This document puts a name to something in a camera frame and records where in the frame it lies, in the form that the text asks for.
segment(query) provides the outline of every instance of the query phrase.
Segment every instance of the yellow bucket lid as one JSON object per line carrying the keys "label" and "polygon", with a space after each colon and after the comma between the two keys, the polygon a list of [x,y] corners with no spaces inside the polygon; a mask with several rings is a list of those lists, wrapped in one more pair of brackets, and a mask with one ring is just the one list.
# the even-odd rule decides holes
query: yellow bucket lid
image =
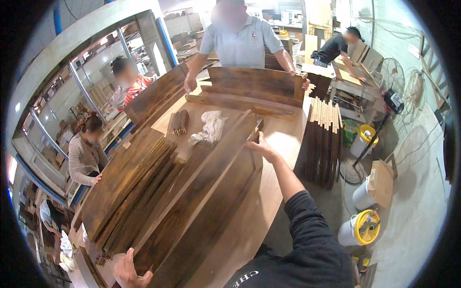
{"label": "yellow bucket lid", "polygon": [[[370,132],[370,135],[368,137],[365,136],[366,131]],[[360,137],[362,137],[363,141],[367,143],[370,142],[375,134],[376,134],[376,130],[372,126],[366,125],[366,124],[363,124],[362,126],[360,126]],[[373,145],[376,145],[378,143],[378,139],[379,137],[376,137],[376,140],[373,142]]]}
{"label": "yellow bucket lid", "polygon": [[[357,241],[362,245],[368,245],[372,243],[373,241],[375,241],[376,237],[379,234],[379,228],[381,224],[378,224],[378,227],[376,229],[373,229],[373,230],[367,229],[364,233],[362,234],[359,233],[359,229],[365,223],[367,216],[372,213],[373,213],[373,210],[365,210],[365,211],[362,211],[359,215],[357,215],[357,219],[356,219],[355,227],[354,227],[354,234],[355,234]],[[379,216],[378,214],[375,214],[372,217],[372,222],[378,223],[378,221],[379,221]]]}

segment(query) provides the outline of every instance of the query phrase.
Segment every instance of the black sweatshirt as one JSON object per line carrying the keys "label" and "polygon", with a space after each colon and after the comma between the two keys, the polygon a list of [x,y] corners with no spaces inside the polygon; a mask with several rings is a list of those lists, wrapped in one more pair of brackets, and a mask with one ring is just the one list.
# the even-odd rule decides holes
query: black sweatshirt
{"label": "black sweatshirt", "polygon": [[260,256],[240,268],[224,288],[354,287],[352,262],[307,191],[285,204],[293,251]]}

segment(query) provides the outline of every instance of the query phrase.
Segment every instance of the person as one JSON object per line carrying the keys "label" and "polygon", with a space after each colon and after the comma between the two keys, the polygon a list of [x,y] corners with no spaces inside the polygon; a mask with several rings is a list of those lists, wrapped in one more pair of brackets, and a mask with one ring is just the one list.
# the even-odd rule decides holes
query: person
{"label": "person", "polygon": [[61,231],[64,230],[65,233],[69,234],[69,228],[63,224],[66,222],[64,215],[54,207],[49,197],[44,198],[40,204],[40,218],[45,228],[51,233],[56,234],[59,238],[62,238],[62,234],[53,228],[53,222],[56,223],[58,229]]}
{"label": "person", "polygon": [[[265,141],[246,146],[260,153],[274,167],[290,219],[293,250],[285,257],[258,251],[240,268],[225,288],[354,287],[352,260],[333,236],[314,200],[282,156]],[[115,264],[113,275],[123,288],[148,287],[152,272],[138,276],[133,264],[133,248]]]}
{"label": "person", "polygon": [[314,65],[326,67],[331,61],[341,55],[344,65],[346,65],[349,72],[361,82],[365,82],[366,78],[359,76],[354,71],[352,63],[347,55],[348,45],[354,45],[359,40],[365,42],[357,27],[349,27],[346,32],[334,35],[325,42],[320,50],[312,52],[311,58],[314,59]]}
{"label": "person", "polygon": [[122,111],[140,92],[157,80],[155,74],[152,77],[139,74],[136,63],[123,56],[116,57],[111,67],[118,87],[109,103],[119,111]]}
{"label": "person", "polygon": [[69,142],[69,174],[79,184],[94,186],[101,180],[101,171],[109,160],[101,148],[102,121],[92,113],[83,124],[82,131]]}
{"label": "person", "polygon": [[[246,13],[245,0],[217,0],[212,11],[212,22],[205,31],[200,52],[193,61],[184,82],[190,93],[197,88],[197,75],[209,54],[215,50],[224,67],[264,68],[266,45],[280,66],[292,76],[296,75],[293,59],[284,49],[269,22]],[[307,90],[307,79],[303,88]]]}

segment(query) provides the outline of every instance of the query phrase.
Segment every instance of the standing fan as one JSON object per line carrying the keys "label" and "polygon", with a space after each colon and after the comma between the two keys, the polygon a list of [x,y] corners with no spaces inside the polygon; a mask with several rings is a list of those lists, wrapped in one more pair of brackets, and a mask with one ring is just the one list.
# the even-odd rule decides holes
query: standing fan
{"label": "standing fan", "polygon": [[387,119],[392,114],[400,114],[403,111],[404,105],[401,95],[405,89],[405,76],[403,74],[402,66],[394,58],[386,58],[379,63],[376,71],[375,78],[381,80],[379,91],[385,102],[384,109],[386,114],[384,115],[381,123],[376,129],[375,135],[368,142],[367,146],[363,149],[360,157],[354,162],[351,159],[345,159],[340,166],[340,173],[344,177],[344,180],[351,184],[361,183],[364,179],[365,173],[363,166],[360,164],[360,160],[368,152],[368,149],[372,146],[378,134],[383,129],[387,122]]}

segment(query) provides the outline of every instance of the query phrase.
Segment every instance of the light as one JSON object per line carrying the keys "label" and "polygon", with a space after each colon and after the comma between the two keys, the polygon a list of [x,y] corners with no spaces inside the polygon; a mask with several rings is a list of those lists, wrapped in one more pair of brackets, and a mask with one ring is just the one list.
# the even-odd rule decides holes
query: light
{"label": "light", "polygon": [[18,162],[15,158],[11,160],[10,172],[8,173],[8,179],[11,184],[14,184],[14,176],[16,175],[16,168],[18,167]]}

